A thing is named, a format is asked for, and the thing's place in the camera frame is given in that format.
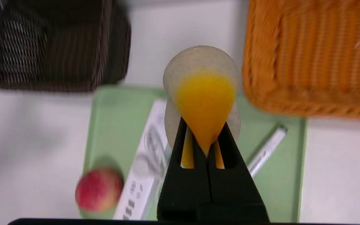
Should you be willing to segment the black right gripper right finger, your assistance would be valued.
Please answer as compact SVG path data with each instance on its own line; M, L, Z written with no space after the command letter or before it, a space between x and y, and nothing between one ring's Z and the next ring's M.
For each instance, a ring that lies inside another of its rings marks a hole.
M208 220L269 222L264 202L227 124L218 136L218 143L225 168L217 168L215 152L209 153Z

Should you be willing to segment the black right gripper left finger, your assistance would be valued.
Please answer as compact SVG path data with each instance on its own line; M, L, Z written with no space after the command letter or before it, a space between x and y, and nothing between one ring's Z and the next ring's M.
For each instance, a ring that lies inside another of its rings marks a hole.
M181 167L186 130L181 118L157 204L159 221L195 221L197 208L211 202L206 158L194 137L194 168Z

